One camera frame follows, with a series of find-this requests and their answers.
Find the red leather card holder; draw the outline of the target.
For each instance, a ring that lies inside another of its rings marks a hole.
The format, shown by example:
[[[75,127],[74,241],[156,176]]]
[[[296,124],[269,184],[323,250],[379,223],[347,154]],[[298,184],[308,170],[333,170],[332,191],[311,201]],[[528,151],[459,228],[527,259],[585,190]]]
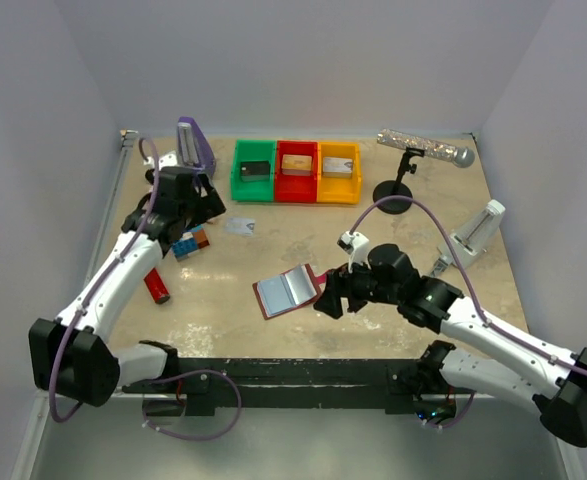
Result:
[[[252,289],[263,318],[270,320],[314,303],[326,276],[316,275],[310,264],[303,264],[255,282]]]

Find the blue credit card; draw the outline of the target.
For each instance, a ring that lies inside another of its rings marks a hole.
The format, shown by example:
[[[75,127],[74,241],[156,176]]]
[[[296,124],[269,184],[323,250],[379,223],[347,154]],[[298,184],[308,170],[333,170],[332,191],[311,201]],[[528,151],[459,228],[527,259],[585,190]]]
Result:
[[[224,229],[231,234],[252,236],[255,229],[255,220],[252,218],[231,217],[226,221]]]

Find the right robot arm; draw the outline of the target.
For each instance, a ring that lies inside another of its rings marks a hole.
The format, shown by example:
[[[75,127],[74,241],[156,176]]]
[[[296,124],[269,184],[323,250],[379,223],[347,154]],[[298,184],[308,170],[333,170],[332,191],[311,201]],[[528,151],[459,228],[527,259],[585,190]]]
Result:
[[[428,391],[451,385],[501,398],[538,414],[555,437],[587,447],[587,348],[573,352],[513,327],[458,288],[420,274],[393,244],[374,247],[363,264],[328,271],[314,308],[338,319],[369,303],[392,305],[409,323],[483,353],[452,348],[422,363],[418,378]]]

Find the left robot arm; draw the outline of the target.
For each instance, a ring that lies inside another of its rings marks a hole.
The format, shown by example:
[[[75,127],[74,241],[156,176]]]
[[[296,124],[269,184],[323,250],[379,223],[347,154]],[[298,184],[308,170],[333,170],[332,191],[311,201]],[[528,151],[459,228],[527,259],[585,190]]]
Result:
[[[118,353],[109,337],[144,278],[182,234],[226,210],[208,175],[184,167],[149,172],[154,186],[125,217],[113,250],[81,293],[28,332],[34,381],[51,398],[99,407],[123,386],[147,381],[168,392],[180,380],[173,348],[142,341]]]

